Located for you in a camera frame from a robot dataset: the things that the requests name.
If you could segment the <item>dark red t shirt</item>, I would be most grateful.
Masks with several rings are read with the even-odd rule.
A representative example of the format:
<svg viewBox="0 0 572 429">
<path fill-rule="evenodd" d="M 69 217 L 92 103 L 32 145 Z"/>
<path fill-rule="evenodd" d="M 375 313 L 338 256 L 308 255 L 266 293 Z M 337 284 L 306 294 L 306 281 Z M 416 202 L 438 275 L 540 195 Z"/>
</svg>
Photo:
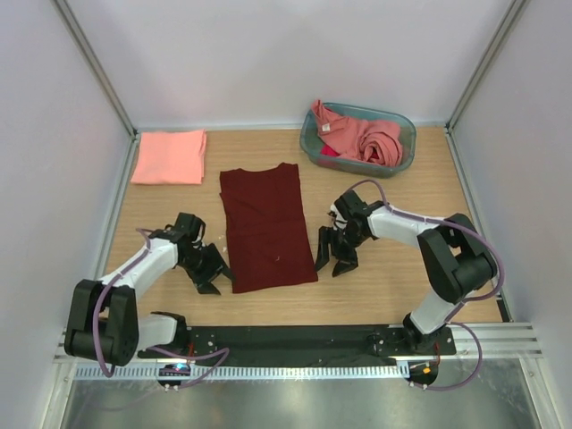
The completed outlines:
<svg viewBox="0 0 572 429">
<path fill-rule="evenodd" d="M 296 164 L 221 172 L 220 186 L 234 294 L 318 281 Z"/>
</svg>

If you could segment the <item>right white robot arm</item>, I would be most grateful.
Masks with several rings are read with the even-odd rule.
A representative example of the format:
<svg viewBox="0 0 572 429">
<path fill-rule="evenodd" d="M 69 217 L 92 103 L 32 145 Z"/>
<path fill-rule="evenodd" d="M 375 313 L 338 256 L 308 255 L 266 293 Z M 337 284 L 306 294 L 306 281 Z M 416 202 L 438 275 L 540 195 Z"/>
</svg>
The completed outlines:
<svg viewBox="0 0 572 429">
<path fill-rule="evenodd" d="M 367 204 L 350 189 L 335 200 L 329 216 L 332 224 L 318 231 L 317 271 L 331 257 L 336 260 L 334 277 L 356 269 L 357 248 L 367 240 L 396 240 L 420 251 L 431 289 L 403 319 L 402 341 L 412 353 L 431 349 L 468 301 L 492 296 L 493 292 L 474 294 L 487 282 L 504 280 L 497 253 L 464 214 L 427 217 L 399 210 L 385 198 Z"/>
</svg>

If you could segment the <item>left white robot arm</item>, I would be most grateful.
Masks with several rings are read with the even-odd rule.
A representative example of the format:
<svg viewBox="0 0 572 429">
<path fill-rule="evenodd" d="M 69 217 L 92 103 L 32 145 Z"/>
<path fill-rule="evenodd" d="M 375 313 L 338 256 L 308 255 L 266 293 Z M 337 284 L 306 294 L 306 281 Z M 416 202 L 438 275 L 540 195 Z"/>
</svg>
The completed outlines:
<svg viewBox="0 0 572 429">
<path fill-rule="evenodd" d="M 140 250 L 111 273 L 84 279 L 74 288 L 63 348 L 96 361 L 106 375 L 141 351 L 182 356 L 190 345 L 186 319 L 170 312 L 139 315 L 138 300 L 168 271 L 180 268 L 200 294 L 218 294 L 219 276 L 234 278 L 214 243 L 206 244 L 205 222 L 180 213 L 162 229 L 141 230 Z"/>
</svg>

